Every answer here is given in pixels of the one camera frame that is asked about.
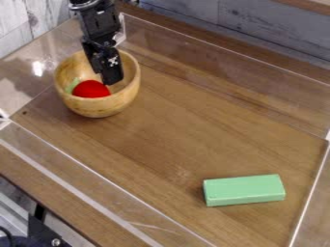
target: green sponge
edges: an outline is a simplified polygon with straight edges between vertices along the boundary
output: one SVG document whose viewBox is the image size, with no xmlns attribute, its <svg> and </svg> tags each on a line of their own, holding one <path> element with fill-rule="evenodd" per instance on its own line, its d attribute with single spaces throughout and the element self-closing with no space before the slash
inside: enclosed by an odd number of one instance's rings
<svg viewBox="0 0 330 247">
<path fill-rule="evenodd" d="M 207 206 L 227 206 L 282 201 L 285 188 L 279 175 L 220 178 L 203 181 L 203 194 Z"/>
<path fill-rule="evenodd" d="M 75 89 L 75 87 L 80 84 L 80 82 L 82 82 L 80 79 L 76 77 L 76 78 L 73 79 L 73 81 L 67 85 L 64 91 L 65 91 L 69 95 L 72 95 L 73 89 Z"/>
</svg>

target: wooden bowl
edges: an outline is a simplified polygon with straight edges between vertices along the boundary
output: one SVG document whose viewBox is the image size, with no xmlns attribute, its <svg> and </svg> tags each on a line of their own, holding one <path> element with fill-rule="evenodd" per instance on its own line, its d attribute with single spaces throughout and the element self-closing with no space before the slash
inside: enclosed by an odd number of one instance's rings
<svg viewBox="0 0 330 247">
<path fill-rule="evenodd" d="M 64 89 L 78 77 L 82 81 L 102 81 L 94 73 L 84 51 L 67 58 L 55 70 L 55 87 L 65 106 L 79 115 L 90 118 L 104 118 L 122 112 L 134 101 L 140 85 L 140 68 L 135 58 L 120 51 L 124 79 L 110 87 L 111 96 L 83 98 L 72 96 Z"/>
</svg>

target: bowl rim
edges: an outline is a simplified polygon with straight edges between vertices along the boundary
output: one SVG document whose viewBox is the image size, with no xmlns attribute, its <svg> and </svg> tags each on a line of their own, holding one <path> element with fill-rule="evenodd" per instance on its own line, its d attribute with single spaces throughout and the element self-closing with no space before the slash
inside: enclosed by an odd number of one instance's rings
<svg viewBox="0 0 330 247">
<path fill-rule="evenodd" d="M 84 52 L 84 50 L 79 50 L 78 52 L 75 52 L 68 58 L 65 58 L 65 59 L 59 63 L 59 65 L 57 65 L 57 67 L 56 67 L 56 69 L 55 69 L 55 87 L 56 87 L 56 89 L 59 90 L 60 94 L 64 95 L 64 96 L 67 96 L 67 97 L 69 97 L 69 98 L 73 98 L 73 99 L 76 99 L 76 100 L 82 100 L 82 101 L 102 101 L 102 100 L 104 100 L 104 99 L 107 99 L 107 98 L 110 98 L 110 97 L 114 98 L 114 96 L 118 97 L 118 96 L 123 95 L 123 94 L 130 90 L 130 88 L 134 87 L 135 84 L 138 83 L 138 80 L 136 80 L 136 79 L 138 79 L 138 76 L 139 76 L 139 74 L 140 74 L 140 67 L 139 67 L 139 63 L 138 63 L 136 59 L 135 59 L 135 58 L 134 58 L 124 50 L 122 50 L 122 49 L 119 49 L 119 52 L 120 52 L 122 54 L 126 54 L 126 55 L 130 57 L 130 59 L 132 60 L 134 65 L 135 65 L 135 69 L 136 69 L 136 73 L 135 73 L 135 75 L 134 75 L 134 77 L 132 77 L 132 79 L 131 79 L 128 85 L 127 85 L 118 93 L 112 94 L 111 96 L 103 96 L 103 97 L 80 97 L 80 96 L 73 96 L 73 95 L 68 94 L 68 93 L 61 89 L 61 87 L 57 85 L 57 83 L 56 83 L 56 75 L 57 75 L 57 70 L 59 70 L 59 68 L 60 68 L 60 65 L 61 65 L 67 60 L 69 60 L 72 56 L 75 56 L 78 53 L 82 53 L 82 52 Z"/>
</svg>

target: red ball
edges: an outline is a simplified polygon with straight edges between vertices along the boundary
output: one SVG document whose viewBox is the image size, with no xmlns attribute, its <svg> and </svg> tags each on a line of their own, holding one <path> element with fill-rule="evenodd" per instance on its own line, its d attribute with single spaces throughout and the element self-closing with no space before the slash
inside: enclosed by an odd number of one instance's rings
<svg viewBox="0 0 330 247">
<path fill-rule="evenodd" d="M 87 80 L 75 87 L 72 95 L 79 97 L 104 97 L 111 96 L 111 92 L 100 82 Z"/>
</svg>

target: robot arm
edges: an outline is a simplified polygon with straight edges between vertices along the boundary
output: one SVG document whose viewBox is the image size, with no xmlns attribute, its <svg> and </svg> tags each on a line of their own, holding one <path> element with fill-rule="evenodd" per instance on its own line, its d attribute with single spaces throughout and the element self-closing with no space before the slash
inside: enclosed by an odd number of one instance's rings
<svg viewBox="0 0 330 247">
<path fill-rule="evenodd" d="M 84 32 L 82 45 L 95 73 L 104 85 L 123 80 L 123 65 L 114 40 L 122 25 L 114 0 L 69 0 L 69 10 L 78 13 Z"/>
</svg>

